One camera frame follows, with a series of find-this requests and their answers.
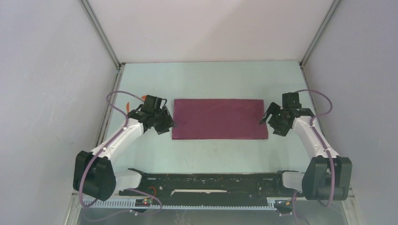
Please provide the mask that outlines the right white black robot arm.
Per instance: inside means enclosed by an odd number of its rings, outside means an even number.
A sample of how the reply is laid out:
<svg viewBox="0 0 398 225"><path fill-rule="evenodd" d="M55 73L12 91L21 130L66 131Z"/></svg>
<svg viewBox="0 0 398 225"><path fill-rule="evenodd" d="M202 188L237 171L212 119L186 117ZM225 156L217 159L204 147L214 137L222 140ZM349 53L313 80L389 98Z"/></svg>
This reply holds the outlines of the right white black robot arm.
<svg viewBox="0 0 398 225"><path fill-rule="evenodd" d="M344 201L349 194L352 162L340 156L326 140L316 124L317 115L300 103L299 91L282 94L282 105L272 102L260 120L269 124L273 134L286 136L293 131L301 140L310 162L305 172L280 171L273 183L279 196L292 189L307 200Z"/></svg>

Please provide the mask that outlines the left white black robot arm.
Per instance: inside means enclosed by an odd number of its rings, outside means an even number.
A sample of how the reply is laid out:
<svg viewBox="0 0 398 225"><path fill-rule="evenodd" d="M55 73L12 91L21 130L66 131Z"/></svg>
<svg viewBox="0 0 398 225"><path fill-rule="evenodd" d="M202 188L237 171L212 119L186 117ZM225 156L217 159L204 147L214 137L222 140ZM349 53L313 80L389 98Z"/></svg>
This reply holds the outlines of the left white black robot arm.
<svg viewBox="0 0 398 225"><path fill-rule="evenodd" d="M130 188L135 194L148 191L148 182L134 170L115 173L113 163L136 139L154 128L161 135L170 131L176 124L166 107L167 100L147 95L142 103L130 112L122 112L122 125L91 151L81 151L75 159L73 189L79 197L88 195L106 201L116 191Z"/></svg>

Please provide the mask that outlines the maroon cloth napkin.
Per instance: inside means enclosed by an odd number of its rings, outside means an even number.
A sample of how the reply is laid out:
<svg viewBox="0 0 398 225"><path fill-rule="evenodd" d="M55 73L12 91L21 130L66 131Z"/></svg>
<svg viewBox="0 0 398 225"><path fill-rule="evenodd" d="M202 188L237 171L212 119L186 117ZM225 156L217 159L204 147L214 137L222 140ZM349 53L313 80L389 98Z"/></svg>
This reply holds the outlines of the maroon cloth napkin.
<svg viewBox="0 0 398 225"><path fill-rule="evenodd" d="M173 140L266 140L262 99L175 99Z"/></svg>

